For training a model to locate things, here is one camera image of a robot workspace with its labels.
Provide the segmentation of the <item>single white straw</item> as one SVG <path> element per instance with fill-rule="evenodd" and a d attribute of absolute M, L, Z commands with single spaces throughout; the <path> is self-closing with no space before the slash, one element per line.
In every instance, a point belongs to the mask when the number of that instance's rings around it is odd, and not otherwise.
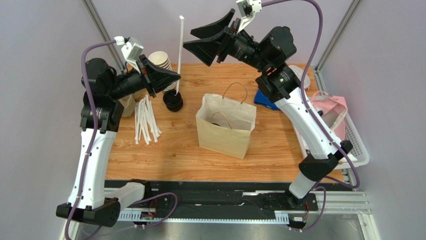
<path fill-rule="evenodd" d="M 180 75 L 182 71 L 182 56 L 183 56 L 183 44 L 184 44 L 184 33 L 185 33 L 185 17 L 183 15 L 179 16 L 180 19 L 180 36 L 179 36 L 179 55 L 178 55 L 178 65 L 177 73 Z"/>

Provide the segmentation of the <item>brown paper bag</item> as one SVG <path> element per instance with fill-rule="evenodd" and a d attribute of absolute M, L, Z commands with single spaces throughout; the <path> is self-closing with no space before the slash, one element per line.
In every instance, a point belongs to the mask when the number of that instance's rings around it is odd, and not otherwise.
<path fill-rule="evenodd" d="M 257 107 L 245 103 L 248 91 L 242 100 L 225 97 L 233 85 L 231 83 L 223 94 L 206 93 L 201 107 L 195 115 L 199 147 L 227 156 L 244 159 L 256 126 Z"/>

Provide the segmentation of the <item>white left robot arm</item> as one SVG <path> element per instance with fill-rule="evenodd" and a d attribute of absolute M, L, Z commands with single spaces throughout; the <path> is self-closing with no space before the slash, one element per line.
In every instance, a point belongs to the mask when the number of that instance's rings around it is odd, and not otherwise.
<path fill-rule="evenodd" d="M 112 227 L 122 210 L 152 193 L 150 182 L 140 179 L 105 193 L 108 160 L 124 112 L 120 99 L 144 89 L 155 96 L 181 78 L 177 72 L 154 65 L 145 55 L 139 57 L 139 62 L 141 69 L 123 74 L 117 74 L 102 58 L 84 62 L 88 80 L 82 84 L 92 94 L 96 110 L 92 111 L 89 97 L 84 95 L 77 176 L 68 200 L 56 208 L 58 217 Z"/>

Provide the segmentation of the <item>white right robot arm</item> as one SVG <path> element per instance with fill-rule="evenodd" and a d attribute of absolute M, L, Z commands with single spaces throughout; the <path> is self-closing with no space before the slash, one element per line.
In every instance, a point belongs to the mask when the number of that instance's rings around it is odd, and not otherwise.
<path fill-rule="evenodd" d="M 348 140 L 337 137 L 307 99 L 303 84 L 286 61 L 297 51 L 291 30 L 273 27 L 261 41 L 255 41 L 234 18 L 231 9 L 221 19 L 190 31 L 195 40 L 183 47 L 207 66 L 231 56 L 258 72 L 258 89 L 290 119 L 308 145 L 310 153 L 299 163 L 299 173 L 286 194 L 302 200 L 353 149 Z"/>

